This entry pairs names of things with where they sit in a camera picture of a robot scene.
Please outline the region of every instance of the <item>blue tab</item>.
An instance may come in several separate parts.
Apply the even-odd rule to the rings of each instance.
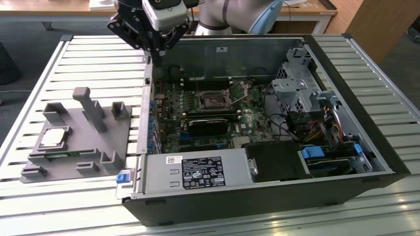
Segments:
[[[305,147],[301,150],[301,154],[302,154],[303,159],[325,156],[323,151],[319,146]]]
[[[129,173],[117,174],[117,183],[129,183]]]
[[[301,150],[301,155],[302,155],[303,159],[309,158],[309,153],[307,153],[306,149]]]
[[[354,144],[354,149],[355,149],[357,154],[359,155],[362,153],[362,149],[358,144]]]

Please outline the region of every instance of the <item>desk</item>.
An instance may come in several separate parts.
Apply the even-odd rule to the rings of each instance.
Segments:
[[[318,0],[309,0],[307,7],[282,8],[277,21],[315,22],[313,33],[323,33],[335,10],[327,10]],[[114,10],[89,11],[87,0],[0,0],[0,20],[21,22],[107,21]],[[199,11],[193,9],[194,19]]]
[[[399,41],[420,14],[418,0],[330,0],[338,14],[325,33],[347,33],[375,63]]]
[[[39,111],[45,100],[61,102],[66,108],[79,107],[70,99],[74,87],[89,86],[90,96],[101,106],[109,106],[111,101],[133,106],[125,166],[135,165],[142,84],[138,80],[143,79],[143,66],[134,57],[142,52],[114,35],[74,36],[73,40],[58,43],[0,148],[1,235],[371,236],[420,230],[418,111],[354,40],[341,35],[314,38],[411,176],[385,188],[369,190],[338,206],[151,228],[139,225],[115,199],[114,176],[22,184],[19,171],[42,129],[45,119]],[[131,61],[114,64],[113,58],[119,56]],[[318,75],[330,89],[321,70]]]

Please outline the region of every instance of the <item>wire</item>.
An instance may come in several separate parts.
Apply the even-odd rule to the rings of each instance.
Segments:
[[[6,90],[6,91],[0,91],[0,93],[5,92],[31,92],[31,90]]]
[[[341,128],[337,126],[337,124],[335,123],[333,123],[333,127],[337,129],[337,131],[338,131],[338,138],[339,138],[339,141],[341,141],[341,143],[342,143],[342,130],[341,130]]]
[[[313,121],[311,124],[310,124],[310,132],[309,134],[311,134],[311,131],[313,131],[313,125],[318,122],[318,120]]]
[[[127,5],[126,3],[121,2],[121,1],[118,1],[118,4],[121,4],[121,5],[123,5],[123,6],[127,6],[127,7],[130,7],[130,8],[138,8],[138,9],[141,9],[141,6]]]
[[[263,115],[269,118],[269,116],[266,115],[266,112],[265,112],[265,98],[266,98],[266,94],[267,94],[267,89],[269,87],[271,87],[271,84],[269,83],[266,85],[266,88],[265,88],[265,92],[263,92],[263,96],[262,96],[262,102],[261,102],[261,107],[262,107],[262,111],[263,111]]]
[[[287,5],[286,6],[286,8],[287,8],[287,10],[289,10],[289,23],[287,23],[287,25],[286,25],[286,33],[289,32],[289,24],[290,24],[290,21],[291,21],[291,11],[290,11],[290,5],[285,2],[285,1],[282,1],[283,2],[283,4],[285,5]]]
[[[194,21],[194,11],[191,10],[191,8],[190,8],[190,18],[191,18],[191,21]]]
[[[282,118],[285,118],[286,117],[286,115],[283,115],[283,114],[279,114],[279,113],[273,113],[273,114],[270,114],[269,115],[269,118],[271,117],[271,116],[274,116],[274,115],[277,115],[277,116],[279,116],[279,117],[282,117]]]
[[[250,72],[253,72],[254,70],[261,70],[261,71],[263,71],[263,73],[269,76],[269,73],[267,73],[267,71],[266,71],[266,69],[265,69],[263,67],[254,67],[254,68],[250,69],[249,73],[246,73],[246,78],[247,78],[249,80],[255,81],[255,79],[251,78],[250,75],[249,75]]]

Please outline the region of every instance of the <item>warning label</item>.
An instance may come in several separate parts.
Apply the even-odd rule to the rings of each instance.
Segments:
[[[221,157],[182,159],[183,189],[225,186]]]

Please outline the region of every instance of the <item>aluminum profile table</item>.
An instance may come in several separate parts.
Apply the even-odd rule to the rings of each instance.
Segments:
[[[111,101],[133,106],[125,167],[134,166],[142,52],[115,36],[74,36],[71,40],[63,37],[0,149],[0,234],[373,236],[418,233],[418,111],[351,39],[321,35],[315,40],[403,160],[410,176],[338,206],[155,228],[141,226],[119,205],[113,176],[19,183],[19,171],[42,127],[41,110],[51,101],[61,102],[66,108],[78,107],[71,100],[74,87],[90,87],[90,97],[101,106],[109,106]],[[330,88],[321,71],[318,74]]]

